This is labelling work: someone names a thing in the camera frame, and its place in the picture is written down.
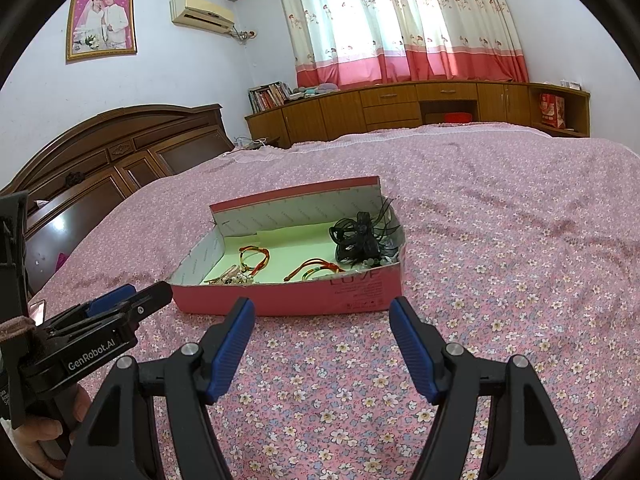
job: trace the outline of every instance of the pink floral bed sheet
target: pink floral bed sheet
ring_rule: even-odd
[[[38,297],[52,315],[167,278],[211,228],[210,203],[372,174],[404,224],[410,302],[476,356],[527,355],[590,478],[640,422],[640,160],[606,140],[472,124],[229,153],[128,198]],[[215,321],[172,304],[142,324],[132,354],[167,356]],[[84,382],[91,394],[109,368]],[[178,479],[161,399],[156,413]],[[210,414],[236,478],[391,480],[411,475],[434,408],[375,313],[258,319]],[[477,477],[487,417],[481,400],[465,480]]]

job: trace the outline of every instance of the air conditioner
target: air conditioner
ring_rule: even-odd
[[[228,32],[234,26],[234,14],[207,0],[171,0],[171,21],[205,28],[214,32]]]

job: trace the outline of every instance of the red stool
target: red stool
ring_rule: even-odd
[[[446,123],[465,124],[465,123],[470,123],[473,120],[474,120],[473,115],[467,112],[450,112],[448,114],[444,114],[444,121]]]

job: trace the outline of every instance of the wedding photo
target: wedding photo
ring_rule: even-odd
[[[136,52],[133,0],[71,0],[67,61]]]

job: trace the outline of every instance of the stack of books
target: stack of books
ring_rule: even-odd
[[[254,114],[282,106],[291,97],[291,90],[286,83],[278,81],[269,85],[249,88],[249,101]]]

